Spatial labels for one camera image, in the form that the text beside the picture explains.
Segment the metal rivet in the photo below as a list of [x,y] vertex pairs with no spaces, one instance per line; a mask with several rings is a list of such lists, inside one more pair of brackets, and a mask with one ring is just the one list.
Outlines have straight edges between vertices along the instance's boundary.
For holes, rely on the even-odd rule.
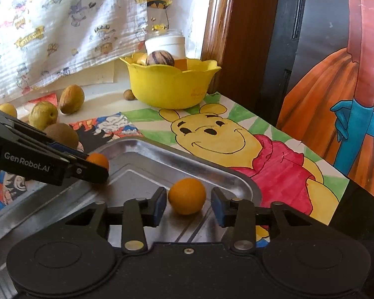
[[138,251],[144,247],[144,243],[139,240],[130,240],[125,243],[125,249],[129,251]]
[[253,246],[253,243],[249,240],[238,240],[234,243],[234,248],[239,251],[248,251],[252,249]]
[[184,254],[192,254],[195,251],[192,248],[185,248],[183,252],[184,252]]

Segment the green fruit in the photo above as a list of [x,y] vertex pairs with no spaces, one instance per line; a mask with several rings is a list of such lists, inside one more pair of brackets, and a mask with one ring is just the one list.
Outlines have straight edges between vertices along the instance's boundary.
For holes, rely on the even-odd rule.
[[51,139],[59,142],[69,148],[77,149],[79,144],[79,136],[69,125],[62,122],[48,126],[44,133]]
[[29,124],[38,130],[44,130],[55,124],[58,118],[58,109],[48,101],[41,101],[35,104],[29,114]]

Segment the stainless steel tray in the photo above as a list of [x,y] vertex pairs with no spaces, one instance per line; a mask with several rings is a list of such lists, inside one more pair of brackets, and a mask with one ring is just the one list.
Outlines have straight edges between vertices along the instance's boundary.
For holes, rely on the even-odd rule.
[[[67,189],[66,185],[62,188],[45,185],[0,217],[0,225],[14,225],[16,221],[8,220],[20,219],[26,213],[29,216],[0,239],[0,299],[16,294],[5,266],[12,245],[91,202],[105,201],[109,207],[121,206],[128,199],[150,198],[159,186],[169,189],[185,177],[201,180],[207,192],[202,211],[182,217],[168,204],[160,225],[144,228],[148,245],[154,241],[220,241],[225,229],[217,225],[210,208],[210,191],[215,186],[228,198],[248,199],[257,206],[261,202],[259,188],[247,176],[146,138],[120,139],[97,151],[110,160],[107,185],[97,187],[84,181],[68,181],[73,184]],[[121,230],[121,226],[111,226],[108,240],[113,246],[120,246]]]

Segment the small orange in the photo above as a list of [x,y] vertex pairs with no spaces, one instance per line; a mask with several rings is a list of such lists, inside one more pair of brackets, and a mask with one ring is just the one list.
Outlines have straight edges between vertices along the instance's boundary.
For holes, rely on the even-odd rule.
[[108,162],[108,159],[105,157],[105,155],[100,154],[98,152],[92,152],[87,158],[86,161],[100,165],[107,170],[110,169],[110,164]]
[[200,211],[205,203],[205,187],[196,178],[184,178],[170,188],[168,200],[178,214],[192,215]]

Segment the cartoon hand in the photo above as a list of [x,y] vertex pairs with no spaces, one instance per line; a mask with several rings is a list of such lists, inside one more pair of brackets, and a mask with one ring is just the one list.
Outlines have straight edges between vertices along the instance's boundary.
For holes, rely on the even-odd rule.
[[331,107],[331,111],[335,112],[337,120],[335,121],[335,128],[337,129],[337,140],[340,143],[342,140],[347,140],[348,122],[352,110],[352,101],[340,101]]

